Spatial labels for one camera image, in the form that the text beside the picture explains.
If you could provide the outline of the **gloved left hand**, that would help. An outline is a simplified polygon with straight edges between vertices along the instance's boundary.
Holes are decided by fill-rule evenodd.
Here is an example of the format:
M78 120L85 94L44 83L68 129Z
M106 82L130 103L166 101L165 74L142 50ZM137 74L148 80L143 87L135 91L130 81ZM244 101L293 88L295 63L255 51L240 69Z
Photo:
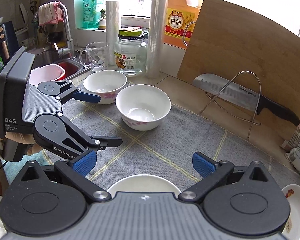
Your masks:
M33 155L35 153L39 153L43 149L35 142L33 135L7 132L5 139L10 139L12 141L21 144L32 145L30 149L27 150L27 155ZM3 149L4 149L3 139L0 138L0 150L2 151Z

